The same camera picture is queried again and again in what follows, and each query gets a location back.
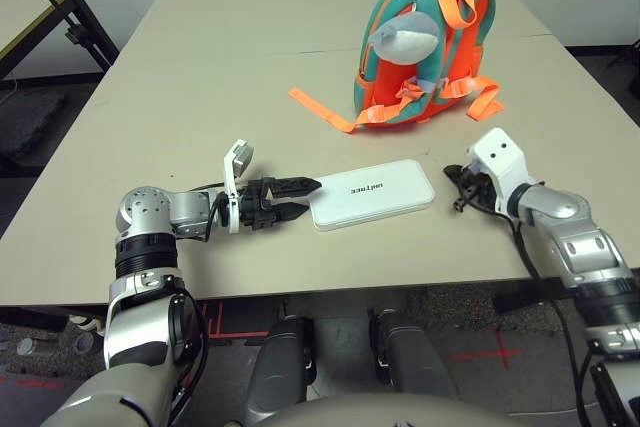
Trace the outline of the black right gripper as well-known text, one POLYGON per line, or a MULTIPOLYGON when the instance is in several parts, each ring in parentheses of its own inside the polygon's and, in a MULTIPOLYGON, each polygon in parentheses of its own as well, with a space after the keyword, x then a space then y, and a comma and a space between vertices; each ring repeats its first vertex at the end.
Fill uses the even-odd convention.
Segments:
POLYGON ((458 164, 445 166, 443 173, 452 182, 469 182, 469 187, 459 188, 459 196, 453 202, 453 208, 456 211, 463 211, 466 207, 478 211, 483 208, 491 212, 496 211, 497 194, 488 174, 482 172, 474 174, 467 166, 458 164))

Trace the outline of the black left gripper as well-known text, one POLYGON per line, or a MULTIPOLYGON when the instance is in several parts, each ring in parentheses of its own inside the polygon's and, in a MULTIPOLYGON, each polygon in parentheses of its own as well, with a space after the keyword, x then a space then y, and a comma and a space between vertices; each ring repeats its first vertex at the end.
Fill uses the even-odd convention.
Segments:
POLYGON ((276 211, 267 199, 271 187, 274 198, 300 198, 318 190, 320 182, 307 177, 265 177, 249 181, 242 190, 239 206, 239 219, 243 226, 252 230, 269 228, 277 222, 296 220, 308 211, 307 205, 295 202, 279 203, 276 211))

